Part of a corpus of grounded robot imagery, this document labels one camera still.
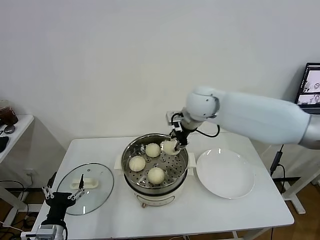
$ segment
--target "monitor screen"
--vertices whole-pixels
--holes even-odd
[[[320,64],[306,65],[295,103],[308,112],[320,110]]]

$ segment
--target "glass lid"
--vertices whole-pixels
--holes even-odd
[[[114,188],[114,176],[110,169],[100,163],[88,163],[69,172],[60,182],[57,192],[76,193],[83,174],[85,193],[75,205],[68,207],[67,214],[84,215],[99,208]]]

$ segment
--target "robotic arm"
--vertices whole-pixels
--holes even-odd
[[[181,113],[170,111],[166,116],[176,150],[188,144],[188,135],[204,121],[268,144],[320,149],[320,115],[284,100],[200,86],[189,93]]]

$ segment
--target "white table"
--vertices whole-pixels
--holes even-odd
[[[114,189],[97,210],[81,216],[66,215],[69,240],[142,238],[168,235],[251,230],[251,240],[271,227],[294,223],[289,209],[273,183],[250,140],[233,133],[217,138],[194,134],[189,137],[189,152],[196,159],[212,148],[228,148],[247,158],[255,174],[255,186],[240,199],[224,199],[209,192],[197,175],[188,176],[183,192],[170,204],[141,208],[122,174],[114,170],[116,157],[134,137],[75,139],[71,142],[57,172],[53,190],[72,169],[86,163],[101,163],[114,174]],[[46,219],[49,207],[44,203],[34,224]]]
[[[22,136],[22,134],[27,130],[27,128],[30,126],[30,124],[34,120],[34,116],[28,114],[28,115],[17,115],[18,122],[14,125],[15,131],[11,134],[5,134],[4,132],[0,135],[0,137],[8,136],[9,141],[6,145],[6,148],[3,152],[0,152],[0,164],[3,162],[5,157],[8,155],[8,153],[13,149],[19,138]],[[4,130],[6,125],[2,126],[0,128],[0,131]],[[20,194],[18,197],[11,194],[9,191],[7,191],[4,187],[0,186],[0,198],[9,203],[13,208],[11,209],[10,213],[6,217],[3,226],[7,227],[10,226],[14,217],[17,214],[17,211],[19,212],[26,212],[27,211],[27,205],[23,202],[25,198],[27,197],[28,192],[25,192],[24,194]],[[31,211],[37,211],[40,206],[38,204],[32,204],[29,206],[29,209]]]

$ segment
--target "table leg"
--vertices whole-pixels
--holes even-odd
[[[271,227],[249,230],[243,237],[243,240],[253,240],[261,234],[268,231]]]

